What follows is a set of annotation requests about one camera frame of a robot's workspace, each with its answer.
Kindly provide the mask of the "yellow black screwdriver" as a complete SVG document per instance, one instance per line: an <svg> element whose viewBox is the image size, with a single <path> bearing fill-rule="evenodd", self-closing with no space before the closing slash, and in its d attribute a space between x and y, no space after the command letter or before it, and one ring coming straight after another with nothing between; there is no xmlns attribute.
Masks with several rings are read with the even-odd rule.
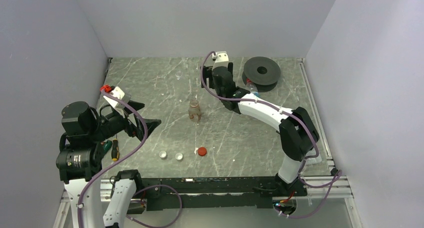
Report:
<svg viewBox="0 0 424 228"><path fill-rule="evenodd" d="M115 134L115 136L112 140L111 159L112 159L112 161L118 161L119 157L120 157L120 152L119 152L118 135Z"/></svg>

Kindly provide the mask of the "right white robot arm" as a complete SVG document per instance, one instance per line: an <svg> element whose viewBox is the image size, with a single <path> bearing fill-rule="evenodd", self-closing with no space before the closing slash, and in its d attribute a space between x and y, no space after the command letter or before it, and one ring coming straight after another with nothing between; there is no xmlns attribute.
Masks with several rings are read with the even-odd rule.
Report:
<svg viewBox="0 0 424 228"><path fill-rule="evenodd" d="M202 66L200 73L201 86L228 110L255 118L279 134L284 158L275 176L275 188L281 195L290 194L300 181L306 160L319 155L317 142L320 136L307 110L277 106L238 87L230 66Z"/></svg>

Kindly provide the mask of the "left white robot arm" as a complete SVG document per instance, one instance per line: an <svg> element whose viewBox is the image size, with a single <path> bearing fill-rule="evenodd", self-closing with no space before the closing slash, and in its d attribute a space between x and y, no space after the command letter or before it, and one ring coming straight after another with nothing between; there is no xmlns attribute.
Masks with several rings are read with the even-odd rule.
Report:
<svg viewBox="0 0 424 228"><path fill-rule="evenodd" d="M161 124L159 119L146 120L147 130L136 118L129 120L131 110L121 115L113 110L106 116L84 101L73 102L62 111L61 124L65 130L59 142L56 166L60 180L71 203L74 227L123 227L131 199L144 190L141 174L136 169L122 170L112 183L111 200L101 211L101 179L95 178L102 170L105 150L102 142L121 131L129 137L143 140Z"/></svg>

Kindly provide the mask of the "blue white bottle cap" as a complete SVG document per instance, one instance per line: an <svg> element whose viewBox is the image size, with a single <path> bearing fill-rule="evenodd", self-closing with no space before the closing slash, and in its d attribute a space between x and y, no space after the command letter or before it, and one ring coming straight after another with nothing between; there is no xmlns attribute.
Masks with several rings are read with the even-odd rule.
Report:
<svg viewBox="0 0 424 228"><path fill-rule="evenodd" d="M161 159L166 159L167 158L167 152L166 151L160 151L159 152L159 157Z"/></svg>

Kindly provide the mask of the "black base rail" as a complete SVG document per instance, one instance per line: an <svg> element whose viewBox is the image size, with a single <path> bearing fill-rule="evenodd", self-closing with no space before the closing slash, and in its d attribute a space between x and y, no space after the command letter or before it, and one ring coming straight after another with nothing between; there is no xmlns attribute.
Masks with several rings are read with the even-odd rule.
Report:
<svg viewBox="0 0 424 228"><path fill-rule="evenodd" d="M272 208L279 198L294 200L308 192L300 181L283 184L275 176L145 178L134 198L146 200L148 211L169 208Z"/></svg>

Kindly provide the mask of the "water bottle red label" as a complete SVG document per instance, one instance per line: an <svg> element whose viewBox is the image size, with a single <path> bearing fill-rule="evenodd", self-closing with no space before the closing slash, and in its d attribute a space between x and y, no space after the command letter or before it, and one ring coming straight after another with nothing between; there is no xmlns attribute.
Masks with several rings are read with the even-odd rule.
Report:
<svg viewBox="0 0 424 228"><path fill-rule="evenodd" d="M256 85L255 85L255 84L254 84L254 82L252 82L250 79L247 79L247 80L246 80L245 88L246 88L247 90L249 90L249 91L250 91L250 93L254 94L254 95L255 95L255 96L257 96L257 97L260 97L260 94L259 94L259 92L258 92L258 89L257 89Z"/></svg>

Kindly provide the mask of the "black filament spool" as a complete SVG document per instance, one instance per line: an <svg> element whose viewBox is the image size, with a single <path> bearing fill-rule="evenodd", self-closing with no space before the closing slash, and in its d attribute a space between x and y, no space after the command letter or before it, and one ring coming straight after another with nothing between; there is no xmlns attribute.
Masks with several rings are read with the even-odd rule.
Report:
<svg viewBox="0 0 424 228"><path fill-rule="evenodd" d="M253 57L248 59L243 67L242 81L252 81L258 91L269 92L277 86L282 71L280 66L272 59L266 57Z"/></svg>

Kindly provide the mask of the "aluminium frame rail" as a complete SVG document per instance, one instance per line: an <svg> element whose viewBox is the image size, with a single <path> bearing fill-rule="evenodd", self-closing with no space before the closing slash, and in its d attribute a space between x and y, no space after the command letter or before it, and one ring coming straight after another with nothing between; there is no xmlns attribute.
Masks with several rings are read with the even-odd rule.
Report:
<svg viewBox="0 0 424 228"><path fill-rule="evenodd" d="M284 185L273 176L208 178L140 178L125 172L89 184L84 179L65 185L55 227L72 216L74 227L123 227L126 218L144 211L175 208L270 208L279 216L306 218L326 199L340 198L353 227L363 224L346 177L311 176Z"/></svg>

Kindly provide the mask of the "small clear cup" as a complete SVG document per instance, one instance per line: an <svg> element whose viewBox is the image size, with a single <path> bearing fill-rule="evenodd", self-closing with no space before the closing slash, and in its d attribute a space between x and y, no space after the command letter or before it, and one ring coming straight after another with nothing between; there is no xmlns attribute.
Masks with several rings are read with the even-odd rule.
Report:
<svg viewBox="0 0 424 228"><path fill-rule="evenodd" d="M182 77L182 75L183 75L182 71L177 71L176 74L175 74L175 76L178 80Z"/></svg>

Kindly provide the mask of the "clear plastic box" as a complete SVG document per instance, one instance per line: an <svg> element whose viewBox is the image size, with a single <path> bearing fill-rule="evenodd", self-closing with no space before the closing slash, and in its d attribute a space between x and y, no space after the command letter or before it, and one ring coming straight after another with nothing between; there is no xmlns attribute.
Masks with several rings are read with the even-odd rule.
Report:
<svg viewBox="0 0 424 228"><path fill-rule="evenodd" d="M323 159L322 159L321 155L320 155L320 154L318 154L318 155L315 157L315 155L316 155L316 154L317 154L317 152L316 152L314 149L312 149L311 151L309 151L309 152L306 154L306 156L307 156L307 157L309 157L309 156L310 156L310 158L308 158L308 159L306 159L306 160L305 160L305 164L306 164L306 165L313 165L313 164L321 163L321 162L323 161Z"/></svg>

